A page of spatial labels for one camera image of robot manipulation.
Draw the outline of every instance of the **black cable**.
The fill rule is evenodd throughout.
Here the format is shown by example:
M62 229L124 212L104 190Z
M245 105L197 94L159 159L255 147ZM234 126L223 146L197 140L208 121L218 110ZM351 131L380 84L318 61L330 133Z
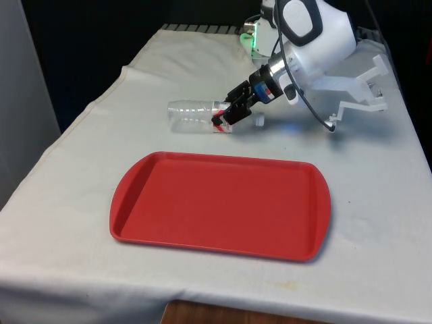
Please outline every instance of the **black cable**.
M273 46L273 49L271 50L270 57L272 57L273 55L275 55L276 47L277 47L277 44L278 44L278 43L279 43L279 37L277 37L277 40L276 40L275 46Z
M371 7L371 4L369 3L369 0L364 0L364 3L366 4L366 7L367 7L367 9L369 11L369 14L372 17L372 21L373 21L373 23L375 25L375 28L378 30L379 38L381 39L381 42L383 43L383 45L385 47L385 51L387 52L387 57L389 59L391 68L393 69L393 73L394 73L394 76L396 78L396 82L398 83L399 90L402 92L402 87L400 86L400 81L399 81L398 73L396 71L396 67L395 67L394 62L393 62L393 57L392 57L392 52L390 51L390 47L389 47L389 45L387 44L387 41L384 38L384 35L383 35L383 32L381 31L381 27L379 25L378 19L375 16L375 13L373 12L373 9Z
M335 131L335 126L329 126L325 123L325 121L317 114L317 112L313 109L312 105L309 103L309 101L306 99L305 95L303 94L303 92L301 91L300 87L297 85L297 82L295 81L294 77L291 74L290 68L288 67L288 63L286 61L286 56L285 56L285 49L284 49L284 44L282 42L282 31L281 31L281 26L280 26L280 22L282 20L282 15L279 12L279 1L280 0L276 0L275 1L275 10L276 10L276 26L277 26L277 33L279 35L279 45L281 47L281 54L282 54L282 59L283 59L283 64L285 65L285 70L286 73L288 74L288 76L291 79L291 83L294 86L294 88L296 89L298 95L300 96L300 98L304 101L304 103L306 104L306 106L308 107L309 111L313 114L313 116L317 119L318 122L320 122L325 128L327 128L330 132L334 132Z
M247 18L244 22L253 22L254 20L257 20L261 17L261 15L253 15Z

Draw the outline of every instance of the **white wall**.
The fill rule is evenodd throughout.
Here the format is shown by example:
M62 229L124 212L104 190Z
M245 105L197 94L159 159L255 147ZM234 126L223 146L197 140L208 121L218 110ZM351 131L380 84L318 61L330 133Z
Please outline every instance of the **white wall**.
M0 0L0 209L59 136L20 0Z

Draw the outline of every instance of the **white tablecloth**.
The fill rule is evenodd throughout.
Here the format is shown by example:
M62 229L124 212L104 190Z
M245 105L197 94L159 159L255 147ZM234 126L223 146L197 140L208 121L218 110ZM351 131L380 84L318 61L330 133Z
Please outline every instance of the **white tablecloth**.
M340 75L371 68L376 51L364 46ZM283 98L258 107L268 117L258 134L170 132L168 101L221 100L253 71L236 36L154 35L2 210L3 323L157 323L178 298L336 323L432 323L431 173L392 76L376 79L388 111L347 111L336 134ZM321 95L309 94L324 115L336 106ZM319 257L300 264L115 241L114 190L155 151L315 164L333 211Z

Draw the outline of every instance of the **plastic tray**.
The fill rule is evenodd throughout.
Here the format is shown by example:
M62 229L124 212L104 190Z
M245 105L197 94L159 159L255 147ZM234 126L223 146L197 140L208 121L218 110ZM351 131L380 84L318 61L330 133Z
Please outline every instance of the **plastic tray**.
M327 233L330 195L311 164L158 152L123 177L117 240L307 261Z

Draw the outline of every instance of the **black background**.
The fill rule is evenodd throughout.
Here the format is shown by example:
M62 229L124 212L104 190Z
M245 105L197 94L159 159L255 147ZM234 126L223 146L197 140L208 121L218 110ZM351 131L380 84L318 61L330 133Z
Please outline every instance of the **black background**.
M363 0L328 0L373 28ZM431 163L426 65L430 0L370 0L387 39L408 111ZM119 76L163 23L241 26L261 0L22 0L60 128L65 130Z

